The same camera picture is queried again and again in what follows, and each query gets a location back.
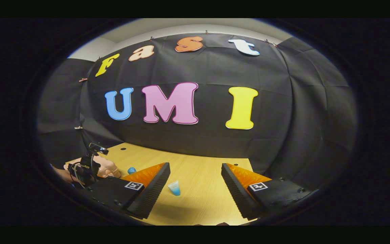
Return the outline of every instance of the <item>orange soft gripper pad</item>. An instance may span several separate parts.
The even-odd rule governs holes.
[[[165,165],[165,163],[161,163],[150,168],[143,169],[141,171],[137,171],[131,175],[121,177],[120,179],[126,180],[129,182],[137,182],[144,184],[144,187],[147,188],[148,184],[153,180],[159,170]]]
[[[242,184],[243,188],[249,193],[248,186],[251,184],[256,184],[260,182],[268,182],[272,179],[267,178],[266,176],[259,175],[257,173],[254,173],[252,171],[246,170],[244,168],[237,167],[232,164],[226,164],[231,169],[234,176],[237,178],[237,180]]]

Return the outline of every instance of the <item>blue letter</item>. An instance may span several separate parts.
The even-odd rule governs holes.
[[[133,92],[133,88],[128,87],[124,88],[120,91],[120,94],[123,96],[123,107],[124,110],[122,112],[117,112],[115,108],[115,96],[116,91],[109,91],[105,94],[106,98],[106,109],[108,110],[108,114],[111,118],[115,120],[125,120],[130,117],[132,113],[132,105],[130,103],[130,93]]]
[[[252,43],[247,43],[245,40],[228,40],[230,43],[234,43],[237,50],[241,51],[244,54],[257,56],[260,53],[258,51],[252,50],[249,46],[255,47]]]

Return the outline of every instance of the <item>yellow letter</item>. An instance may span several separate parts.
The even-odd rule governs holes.
[[[233,113],[225,126],[230,129],[252,129],[252,101],[258,96],[258,92],[248,87],[232,87],[229,92],[234,96]]]
[[[105,68],[109,68],[113,62],[114,59],[118,58],[120,54],[115,54],[112,57],[108,57],[107,59],[102,61],[102,66],[100,66],[99,71],[96,74],[96,77],[99,75],[102,75],[106,72]]]
[[[150,57],[154,54],[153,52],[153,45],[143,46],[142,48],[138,48],[135,51],[133,51],[133,55],[129,57],[129,61],[135,61],[139,59],[145,59],[147,57]]]

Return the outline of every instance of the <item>wooden table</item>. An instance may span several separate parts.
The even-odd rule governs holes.
[[[238,164],[239,167],[252,171],[248,159],[191,156],[129,143],[122,143],[108,150],[107,156],[102,154],[100,156],[113,161],[119,168],[121,177],[128,175],[127,170],[130,167],[140,171],[162,162],[169,162],[171,174],[167,184],[150,216],[143,219],[143,222],[153,225],[217,225],[222,222],[241,225],[249,222],[242,218],[221,176],[222,163]],[[180,185],[180,196],[174,196],[167,187],[177,180]]]

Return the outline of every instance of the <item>letter m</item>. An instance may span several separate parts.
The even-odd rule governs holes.
[[[177,124],[193,125],[198,123],[198,118],[194,113],[194,92],[198,89],[198,84],[193,82],[183,82],[175,86],[169,98],[157,85],[149,85],[142,89],[145,94],[146,116],[144,121],[156,123],[159,118],[156,110],[164,122],[171,117],[175,108],[175,116],[172,121]]]

